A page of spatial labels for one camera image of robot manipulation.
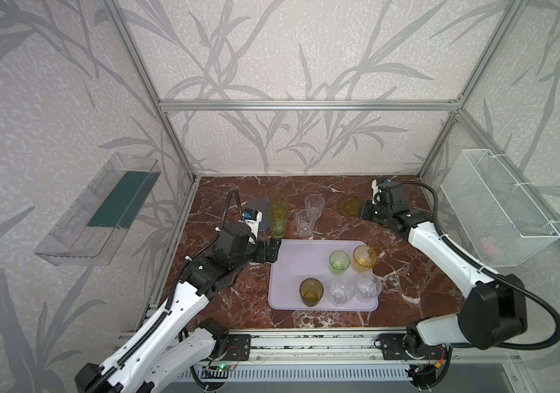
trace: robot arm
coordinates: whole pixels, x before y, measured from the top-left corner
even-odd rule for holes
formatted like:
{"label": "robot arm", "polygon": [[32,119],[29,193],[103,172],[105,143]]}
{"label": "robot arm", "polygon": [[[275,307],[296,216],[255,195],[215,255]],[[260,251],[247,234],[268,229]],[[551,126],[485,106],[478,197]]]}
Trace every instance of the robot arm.
{"label": "robot arm", "polygon": [[[389,229],[432,260],[459,288],[465,304],[458,314],[429,318],[411,327],[417,342],[427,346],[441,343],[470,343],[487,349],[527,330],[525,296],[495,280],[468,263],[459,253],[477,262],[472,255],[440,234],[432,217],[421,210],[410,210],[401,183],[384,177],[372,183],[372,200],[364,202],[361,218]],[[522,281],[509,275],[505,279],[523,287]]]}
{"label": "robot arm", "polygon": [[247,263],[275,262],[281,242],[257,240],[261,220],[260,211],[245,209],[241,221],[217,228],[219,234],[212,255],[187,257],[189,262],[174,283],[172,299],[166,300],[136,334],[101,365],[85,365],[75,376],[78,390],[155,393],[191,365],[209,357],[221,357],[228,347],[228,330],[212,319],[202,322],[189,337],[165,350],[222,288],[233,283]]}

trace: clear plastic shelf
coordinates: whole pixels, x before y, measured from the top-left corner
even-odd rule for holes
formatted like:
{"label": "clear plastic shelf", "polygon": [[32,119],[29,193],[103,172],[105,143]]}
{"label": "clear plastic shelf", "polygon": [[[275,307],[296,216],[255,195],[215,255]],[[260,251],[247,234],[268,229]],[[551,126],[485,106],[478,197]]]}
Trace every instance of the clear plastic shelf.
{"label": "clear plastic shelf", "polygon": [[35,255],[54,265],[108,265],[160,176],[157,163],[112,154]]}

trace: wallpaper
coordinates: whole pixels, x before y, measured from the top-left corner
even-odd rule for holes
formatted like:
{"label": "wallpaper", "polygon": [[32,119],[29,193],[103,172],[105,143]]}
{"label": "wallpaper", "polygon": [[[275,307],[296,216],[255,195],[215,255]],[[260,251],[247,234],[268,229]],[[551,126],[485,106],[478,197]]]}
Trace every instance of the wallpaper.
{"label": "wallpaper", "polygon": [[[73,392],[136,327],[190,186],[100,4],[0,0],[0,392]],[[162,174],[111,263],[34,255],[114,152]]]}
{"label": "wallpaper", "polygon": [[[120,4],[162,100],[454,99],[508,2]],[[445,117],[315,111],[170,116],[196,172],[221,175],[411,173]]]}
{"label": "wallpaper", "polygon": [[560,2],[525,8],[466,109],[560,215]]}
{"label": "wallpaper", "polygon": [[[460,151],[480,148],[461,125],[455,125],[447,141],[440,149],[435,161],[427,171],[424,181],[438,191],[438,218],[451,238],[472,254],[475,251],[465,235],[463,227],[443,196],[441,182],[456,161]],[[516,267],[503,267],[502,274],[514,273],[525,284],[525,288],[541,296],[560,313],[560,248],[553,243]],[[549,337],[553,331],[553,320],[538,304],[527,300],[528,330],[513,339],[515,343],[534,343]],[[546,350],[520,351],[530,377],[539,393],[560,393],[560,342]]]}
{"label": "wallpaper", "polygon": [[[528,3],[465,109],[560,214],[560,1]],[[452,165],[443,157],[456,157],[461,148],[474,147],[459,145],[453,152],[454,141],[466,139],[464,132],[455,130],[440,152],[441,160],[426,175],[435,186]],[[440,207],[440,215],[442,210],[449,207]],[[442,217],[450,220],[449,233],[463,238],[465,245],[457,221]],[[517,267],[501,269],[511,272],[560,312],[556,243]],[[551,334],[553,323],[547,313],[532,302],[527,308],[528,331],[515,342],[536,342]],[[539,392],[560,392],[560,342],[547,350],[520,351],[520,356]]]}
{"label": "wallpaper", "polygon": [[[446,117],[417,111],[208,111],[170,119],[195,172],[278,175],[416,174]],[[327,132],[330,123],[339,124],[337,132]],[[213,130],[211,138],[206,130]]]}

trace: black mounting plate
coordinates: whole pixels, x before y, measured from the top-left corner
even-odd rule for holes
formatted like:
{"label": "black mounting plate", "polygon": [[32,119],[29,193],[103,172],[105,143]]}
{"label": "black mounting plate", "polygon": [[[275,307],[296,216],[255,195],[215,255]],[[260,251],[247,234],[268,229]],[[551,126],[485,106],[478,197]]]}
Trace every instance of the black mounting plate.
{"label": "black mounting plate", "polygon": [[249,350],[252,347],[252,336],[251,334],[229,334],[228,335],[228,351],[221,358],[221,360],[249,360]]}
{"label": "black mounting plate", "polygon": [[[404,336],[406,336],[406,333],[379,335],[379,339],[374,345],[382,351],[383,360],[423,360],[428,359],[429,356],[434,360],[441,358],[441,350],[437,346],[430,346],[420,351],[418,355],[423,355],[421,358],[411,357],[404,347]],[[446,348],[441,345],[439,347],[445,352]]]}

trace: marble tabletop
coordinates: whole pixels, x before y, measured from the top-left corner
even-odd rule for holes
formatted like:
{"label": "marble tabletop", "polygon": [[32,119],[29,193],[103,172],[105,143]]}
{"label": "marble tabletop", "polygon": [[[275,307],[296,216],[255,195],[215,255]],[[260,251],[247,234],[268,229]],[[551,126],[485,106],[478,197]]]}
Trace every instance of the marble tabletop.
{"label": "marble tabletop", "polygon": [[[395,181],[415,177],[389,178]],[[337,212],[337,204],[342,198],[371,198],[371,182],[374,179],[374,176],[203,177],[166,281],[162,301],[184,257],[193,255],[215,235],[214,228],[220,221],[223,201],[230,189],[238,189],[245,205],[250,198],[266,197],[273,187],[282,186],[289,193],[289,229],[285,238],[301,238],[296,231],[295,215],[304,208],[306,196],[317,193],[326,202],[311,238],[363,240],[378,252],[379,263],[373,269],[383,283],[378,308],[372,312],[272,309],[268,303],[271,266],[250,264],[239,275],[235,286],[223,289],[191,320],[189,329],[209,317],[229,329],[393,327],[458,312],[463,305],[461,293],[424,254],[387,228],[358,217],[342,217]],[[419,187],[405,185],[404,188],[411,209],[429,211]],[[227,222],[237,219],[235,203],[233,199]],[[260,233],[260,238],[268,237],[269,231]]]}

